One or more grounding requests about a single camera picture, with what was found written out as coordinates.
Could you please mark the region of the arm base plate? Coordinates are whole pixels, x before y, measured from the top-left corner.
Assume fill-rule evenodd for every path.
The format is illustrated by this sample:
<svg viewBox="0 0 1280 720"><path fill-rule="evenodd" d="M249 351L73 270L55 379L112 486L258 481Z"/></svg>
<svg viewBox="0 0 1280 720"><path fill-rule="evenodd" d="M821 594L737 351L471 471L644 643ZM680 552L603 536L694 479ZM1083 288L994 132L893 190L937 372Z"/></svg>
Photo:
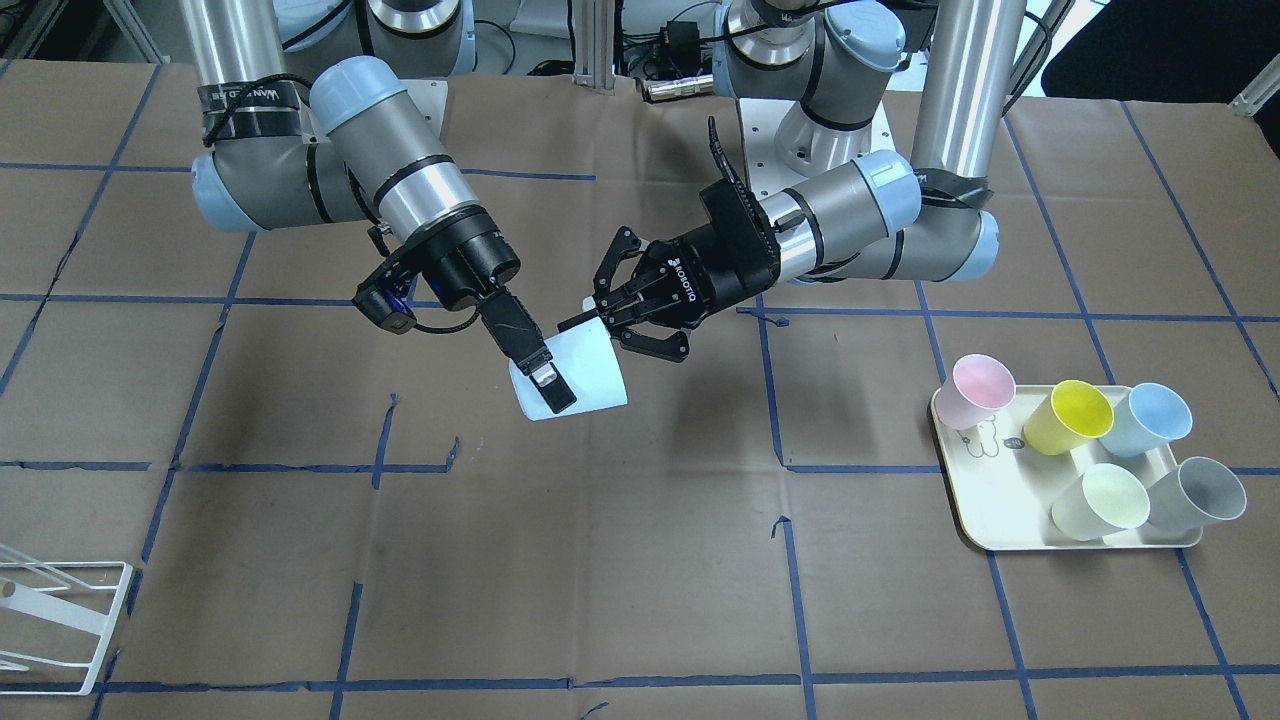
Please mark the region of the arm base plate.
<svg viewBox="0 0 1280 720"><path fill-rule="evenodd" d="M426 78L403 79L403 85L431 132L439 137L445 119L448 83L444 79Z"/></svg>
<svg viewBox="0 0 1280 720"><path fill-rule="evenodd" d="M868 152L895 149L882 104L870 124L854 131L817 124L797 101L740 99L737 108L748 184L759 199Z"/></svg>

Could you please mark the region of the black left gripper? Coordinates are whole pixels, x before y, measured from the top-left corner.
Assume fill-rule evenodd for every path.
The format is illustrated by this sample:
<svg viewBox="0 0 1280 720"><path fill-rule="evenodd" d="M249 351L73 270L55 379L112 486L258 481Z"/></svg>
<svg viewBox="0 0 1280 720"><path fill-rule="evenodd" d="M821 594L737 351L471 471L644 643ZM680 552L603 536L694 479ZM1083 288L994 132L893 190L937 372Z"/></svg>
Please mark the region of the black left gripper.
<svg viewBox="0 0 1280 720"><path fill-rule="evenodd" d="M594 275L595 307L558 324L566 332L590 320L602 320L622 348L669 363L689 357L689 334L676 331L664 340L613 323L604 311L635 307L639 290L630 279L614 287L620 268L640 258L643 275L662 266L666 278L641 292L645 301L662 300L667 307L645 316L668 328L696 328L707 316L750 299L780 278L780 246L774 232L759 218L762 208L749 192L732 184L712 184L700 192L709 223L672 240L645 241L631 228L618 228Z"/></svg>

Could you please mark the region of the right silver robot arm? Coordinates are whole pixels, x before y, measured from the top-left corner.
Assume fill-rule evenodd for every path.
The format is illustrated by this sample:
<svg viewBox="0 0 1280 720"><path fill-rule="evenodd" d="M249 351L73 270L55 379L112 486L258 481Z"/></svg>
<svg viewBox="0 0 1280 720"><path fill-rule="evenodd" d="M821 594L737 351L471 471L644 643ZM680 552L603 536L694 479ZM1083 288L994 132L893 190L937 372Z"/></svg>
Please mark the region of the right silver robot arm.
<svg viewBox="0 0 1280 720"><path fill-rule="evenodd" d="M552 413L576 397L540 329L508 291L521 264L410 90L380 58L339 60L307 81L285 68L270 1L180 4L198 74L204 155L195 201L225 232L365 219L380 265L352 304L383 331L419 328L421 277L442 306L471 307Z"/></svg>

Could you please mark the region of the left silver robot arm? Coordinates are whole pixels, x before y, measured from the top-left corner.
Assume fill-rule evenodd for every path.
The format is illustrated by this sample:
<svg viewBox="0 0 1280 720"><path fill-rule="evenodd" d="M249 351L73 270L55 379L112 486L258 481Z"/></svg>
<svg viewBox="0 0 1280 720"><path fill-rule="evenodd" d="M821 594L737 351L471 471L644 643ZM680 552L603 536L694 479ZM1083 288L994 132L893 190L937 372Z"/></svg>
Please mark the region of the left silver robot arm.
<svg viewBox="0 0 1280 720"><path fill-rule="evenodd" d="M876 118L908 44L896 1L723 1L713 85L739 104L748 169L717 133L708 222L672 240L617 231L584 310L620 345L673 363L707 318L782 283L959 282L998 254L987 210L1023 1L934 1L908 154Z"/></svg>

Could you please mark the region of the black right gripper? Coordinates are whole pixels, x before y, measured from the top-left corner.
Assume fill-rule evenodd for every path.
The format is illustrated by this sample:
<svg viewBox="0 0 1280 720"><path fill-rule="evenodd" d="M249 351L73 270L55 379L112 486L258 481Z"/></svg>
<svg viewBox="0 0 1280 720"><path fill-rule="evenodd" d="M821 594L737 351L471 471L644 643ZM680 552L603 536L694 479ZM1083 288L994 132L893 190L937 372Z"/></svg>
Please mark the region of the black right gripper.
<svg viewBox="0 0 1280 720"><path fill-rule="evenodd" d="M424 275L448 310L476 306L499 350L532 366L522 374L526 416L556 416L577 401L536 323L506 288L521 263L484 208L465 206L419 228L399 249L399 264Z"/></svg>

